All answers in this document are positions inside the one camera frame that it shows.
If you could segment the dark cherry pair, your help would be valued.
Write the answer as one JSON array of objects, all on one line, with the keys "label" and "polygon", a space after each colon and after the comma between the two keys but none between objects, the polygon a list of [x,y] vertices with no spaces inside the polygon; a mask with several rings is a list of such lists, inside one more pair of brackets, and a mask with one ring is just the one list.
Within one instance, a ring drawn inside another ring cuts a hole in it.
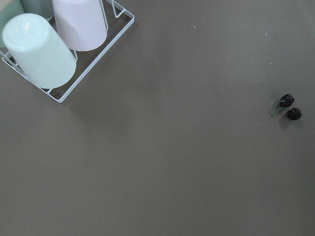
[{"label": "dark cherry pair", "polygon": [[280,100],[274,105],[271,117],[275,117],[279,111],[286,110],[286,117],[289,120],[296,121],[299,120],[303,113],[299,108],[291,108],[290,106],[294,103],[295,98],[293,95],[287,93],[283,95]]}]

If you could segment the pink upturned cup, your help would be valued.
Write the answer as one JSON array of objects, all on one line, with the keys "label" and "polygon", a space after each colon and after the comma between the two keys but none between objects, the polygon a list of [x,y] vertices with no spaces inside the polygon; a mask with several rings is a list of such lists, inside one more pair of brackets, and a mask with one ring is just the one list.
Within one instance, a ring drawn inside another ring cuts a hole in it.
[{"label": "pink upturned cup", "polygon": [[52,1],[57,32],[68,48],[85,52],[100,47],[107,38],[101,2]]}]

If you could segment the mint upturned cup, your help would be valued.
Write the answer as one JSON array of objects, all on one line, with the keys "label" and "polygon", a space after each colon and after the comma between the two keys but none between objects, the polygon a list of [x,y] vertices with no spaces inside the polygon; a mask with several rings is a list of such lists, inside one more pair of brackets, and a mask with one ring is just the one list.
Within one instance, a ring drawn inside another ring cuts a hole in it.
[{"label": "mint upturned cup", "polygon": [[4,26],[2,39],[24,75],[39,88],[63,86],[75,73],[75,56],[39,15],[25,13],[13,17]]}]

